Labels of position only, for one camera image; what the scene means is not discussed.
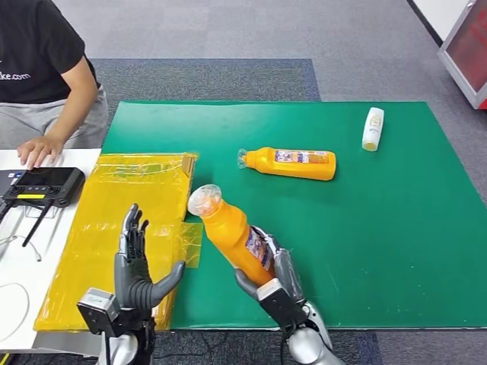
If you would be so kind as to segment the person's hand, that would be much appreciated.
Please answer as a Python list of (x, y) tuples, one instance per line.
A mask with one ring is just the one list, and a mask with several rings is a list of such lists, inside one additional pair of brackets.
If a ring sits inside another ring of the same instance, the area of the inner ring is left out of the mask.
[(60, 138), (51, 135), (40, 136), (26, 141), (17, 151), (20, 164), (27, 170), (41, 167), (47, 158), (50, 163), (54, 163), (63, 148)]

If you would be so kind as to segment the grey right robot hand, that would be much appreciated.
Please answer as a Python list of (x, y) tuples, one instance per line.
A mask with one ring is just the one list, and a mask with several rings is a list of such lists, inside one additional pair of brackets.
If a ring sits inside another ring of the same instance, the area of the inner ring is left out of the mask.
[[(285, 290), (294, 302), (303, 303), (305, 298), (299, 276), (294, 268), (290, 251), (280, 246), (272, 234), (266, 233), (260, 227), (251, 225), (251, 229), (265, 242), (268, 250), (273, 254), (275, 279), (272, 279), (272, 282), (279, 282), (282, 289)], [(264, 286), (270, 282), (270, 279), (264, 284), (257, 285), (251, 281), (240, 268), (234, 269), (234, 277), (242, 290), (256, 301), (260, 302), (264, 300), (264, 297), (259, 297), (259, 290), (262, 294), (266, 291), (270, 294), (270, 291), (267, 288), (264, 289)]]

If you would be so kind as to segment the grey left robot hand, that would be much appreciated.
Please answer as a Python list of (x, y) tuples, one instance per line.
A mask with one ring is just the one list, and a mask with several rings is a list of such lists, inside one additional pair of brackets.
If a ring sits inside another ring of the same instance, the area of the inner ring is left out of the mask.
[(149, 274), (145, 252), (145, 232), (148, 220), (132, 204), (124, 217), (119, 237), (119, 249), (114, 257), (115, 295), (121, 307), (152, 310), (174, 290), (183, 277), (184, 261), (177, 261), (170, 272), (157, 282)]

